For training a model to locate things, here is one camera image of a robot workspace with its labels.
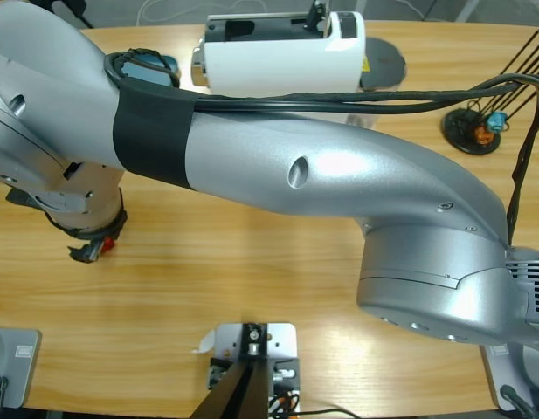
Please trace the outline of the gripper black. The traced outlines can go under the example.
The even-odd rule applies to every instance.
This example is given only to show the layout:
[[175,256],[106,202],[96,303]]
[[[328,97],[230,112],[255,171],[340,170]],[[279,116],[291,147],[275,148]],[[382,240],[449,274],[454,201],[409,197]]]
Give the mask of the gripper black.
[[[118,214],[110,223],[100,228],[66,228],[56,223],[51,216],[48,216],[48,221],[53,227],[79,240],[98,240],[104,238],[117,240],[127,220],[128,213],[124,208],[118,211]],[[80,248],[69,246],[68,250],[70,258],[74,261],[91,264],[98,260],[102,250],[102,242],[89,242]]]

